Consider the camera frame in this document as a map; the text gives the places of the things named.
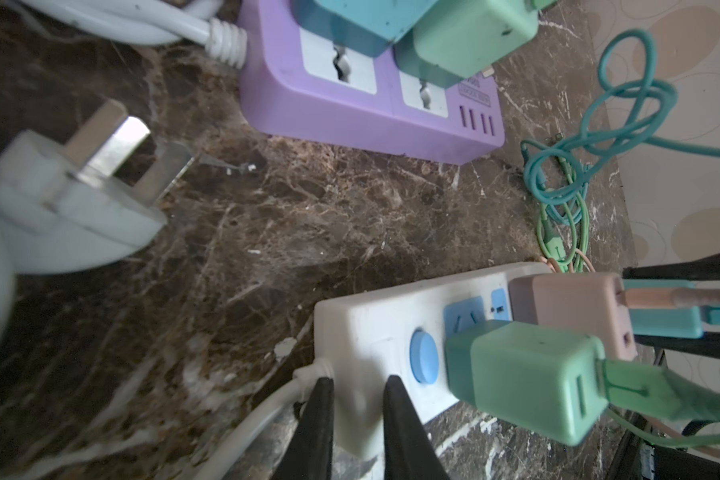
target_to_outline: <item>marble surface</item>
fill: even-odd
[[[0,346],[0,475],[22,478],[48,466],[46,478],[191,478],[310,362],[315,302],[537,255],[518,141],[572,134],[599,93],[582,6],[561,0],[495,65],[504,148],[458,168],[260,134],[240,114],[236,73],[197,46],[134,49],[41,21],[50,39],[0,8],[0,150],[24,128],[66,140],[115,98],[153,131],[125,181],[169,140],[201,158],[144,251],[19,279]],[[589,198],[595,265],[634,264],[615,163]],[[278,418],[229,478],[268,478],[294,427]],[[568,448],[461,404],[426,428],[454,479],[602,478],[620,437],[601,421]],[[383,473],[338,448],[335,460],[334,478]]]

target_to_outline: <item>power strip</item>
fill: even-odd
[[[336,443],[362,459],[383,452],[390,375],[403,380],[422,423],[455,404],[445,369],[448,334],[486,319],[512,320],[508,282],[549,272],[538,262],[508,264],[317,303],[315,357],[334,373]],[[418,363],[426,342],[430,357]]]
[[[496,82],[443,90],[300,28],[289,0],[244,0],[240,103],[254,128],[423,160],[464,164],[504,144]]]

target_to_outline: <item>white power strip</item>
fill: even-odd
[[[382,398],[390,375],[403,380],[422,423],[455,404],[444,355],[445,316],[453,308],[446,307],[479,306],[475,320],[511,320],[509,280],[549,272],[541,263],[508,264],[315,305],[315,357],[327,360],[334,373],[336,443],[362,459],[384,451]],[[429,334],[437,348],[438,374],[431,384],[418,381],[412,371],[411,340],[417,331]]]

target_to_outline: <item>socket hole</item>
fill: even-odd
[[[584,404],[584,379],[581,378],[581,375],[576,377],[576,390],[579,393],[579,412],[584,418],[586,417],[586,405]]]
[[[418,91],[418,95],[422,98],[424,108],[429,110],[432,105],[432,96],[429,93],[429,88],[427,88],[427,82],[425,80],[421,80],[421,82],[422,88]]]
[[[333,58],[333,66],[336,68],[336,75],[340,81],[349,83],[349,74],[352,72],[352,69],[349,67],[349,62],[347,62],[347,49],[345,47],[333,45],[333,50],[336,52],[336,56]]]

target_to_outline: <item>cable strain relief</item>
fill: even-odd
[[[218,18],[208,21],[210,30],[206,42],[206,53],[215,60],[242,68],[246,62],[248,33],[235,24]]]
[[[315,388],[317,380],[323,377],[333,378],[333,367],[331,367],[331,363],[324,358],[315,359],[313,364],[303,366],[293,371],[293,379],[297,380],[302,388],[302,398],[299,400],[300,402],[307,401],[309,394],[312,393],[312,389]]]

